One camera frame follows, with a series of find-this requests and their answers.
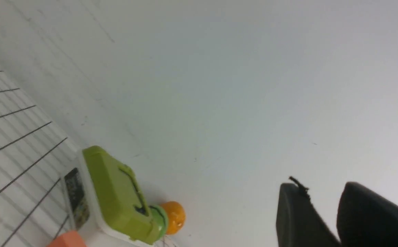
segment black object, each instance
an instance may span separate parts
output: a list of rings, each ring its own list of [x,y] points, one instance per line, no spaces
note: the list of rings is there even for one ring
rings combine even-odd
[[[72,169],[67,175],[65,175],[66,190],[68,191],[69,201],[71,203],[72,211],[75,211],[80,201],[85,197],[83,191],[82,179],[77,168]]]
[[[398,247],[398,206],[348,182],[338,207],[337,229],[344,246]]]
[[[358,183],[348,182],[337,217],[338,241],[310,203],[304,187],[280,186],[277,237],[280,247],[396,246],[398,206]]]
[[[310,203],[308,188],[290,177],[297,185],[280,186],[277,210],[277,237],[280,247],[337,247],[339,241],[330,232]]]
[[[140,200],[140,204],[141,204],[140,207],[138,207],[137,205],[134,205],[135,211],[144,216],[148,216],[149,213],[145,210],[143,198],[138,195],[139,190],[137,188],[137,185],[133,182],[133,178],[127,172],[125,172],[123,169],[118,168],[118,170],[120,170],[122,173],[126,174],[129,177],[130,182],[133,185],[133,189],[135,190],[135,194],[137,195],[138,199]]]

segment printed label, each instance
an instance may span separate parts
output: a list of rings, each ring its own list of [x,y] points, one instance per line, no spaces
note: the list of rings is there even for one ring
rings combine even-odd
[[[89,219],[89,206],[85,198],[82,180],[77,168],[72,169],[72,171],[65,176],[65,183],[75,229],[78,230]]]

